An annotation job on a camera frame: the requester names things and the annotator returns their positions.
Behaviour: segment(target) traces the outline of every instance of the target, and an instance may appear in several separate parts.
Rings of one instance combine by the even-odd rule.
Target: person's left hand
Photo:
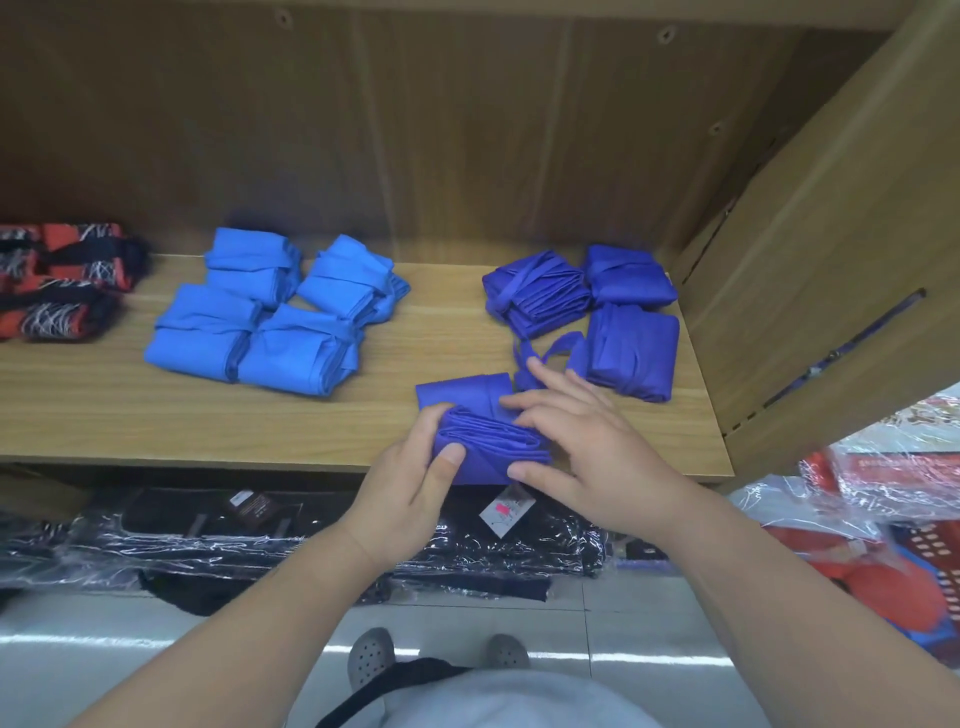
[[[433,536],[453,476],[467,451],[451,443],[431,463],[437,426],[449,404],[424,407],[405,440],[373,462],[340,525],[382,571],[412,558]]]

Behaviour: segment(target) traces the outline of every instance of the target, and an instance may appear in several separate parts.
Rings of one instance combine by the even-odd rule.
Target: screw hole
[[[285,31],[294,29],[294,16],[286,8],[274,8],[274,20]]]
[[[675,37],[677,37],[677,26],[668,25],[665,28],[661,28],[657,33],[657,43],[660,45],[666,45]]]

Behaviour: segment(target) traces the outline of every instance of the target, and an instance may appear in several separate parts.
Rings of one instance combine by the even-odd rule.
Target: person
[[[566,450],[572,474],[516,462],[510,477],[600,526],[665,551],[773,725],[957,724],[960,681],[952,672],[725,498],[674,471],[602,390],[537,359],[528,366],[547,388],[502,403],[522,410],[518,424],[535,427]],[[463,446],[453,444],[431,462],[447,406],[420,412],[406,439],[377,458],[336,524],[109,691],[73,728],[281,726],[350,605],[376,576],[411,558],[433,535],[465,456]],[[389,667],[392,655],[373,658],[378,647],[392,649],[389,636],[383,639],[382,632],[368,633],[351,653],[354,667],[366,664],[364,675],[354,671],[354,698],[404,665]],[[491,662],[503,667],[516,660],[522,667],[522,646],[498,639]],[[371,673],[371,664],[379,674]],[[656,725],[639,707],[589,680],[535,670],[459,668],[450,676],[458,668],[441,661],[427,667],[413,681],[426,684],[388,696],[407,694],[382,725]],[[427,674],[433,667],[435,674]],[[727,724],[722,716],[716,722]]]

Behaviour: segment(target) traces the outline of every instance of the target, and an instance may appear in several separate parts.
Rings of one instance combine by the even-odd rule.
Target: hand
[[[522,409],[518,425],[535,427],[566,450],[574,475],[533,462],[515,462],[508,475],[599,526],[661,544],[703,489],[667,465],[602,389],[534,357],[527,368],[548,389],[508,395],[500,403]]]
[[[373,462],[339,524],[380,572],[412,558],[437,530],[440,506],[467,451],[451,443],[431,463],[437,426],[449,404],[424,407],[405,440]]]

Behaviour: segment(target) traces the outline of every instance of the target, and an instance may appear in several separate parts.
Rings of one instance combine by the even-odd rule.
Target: brown tag
[[[244,524],[256,528],[269,519],[280,507],[264,496],[253,491],[239,491],[228,501],[228,508]]]

